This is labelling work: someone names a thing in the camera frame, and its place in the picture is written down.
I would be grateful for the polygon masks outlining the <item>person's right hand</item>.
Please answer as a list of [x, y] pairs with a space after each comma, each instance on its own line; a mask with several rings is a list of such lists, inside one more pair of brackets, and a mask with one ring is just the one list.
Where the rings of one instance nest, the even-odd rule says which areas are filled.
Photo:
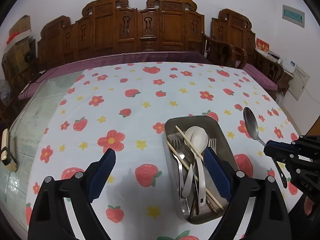
[[314, 205], [314, 202], [309, 197], [306, 197], [304, 202], [304, 213], [307, 216], [311, 214], [313, 205]]

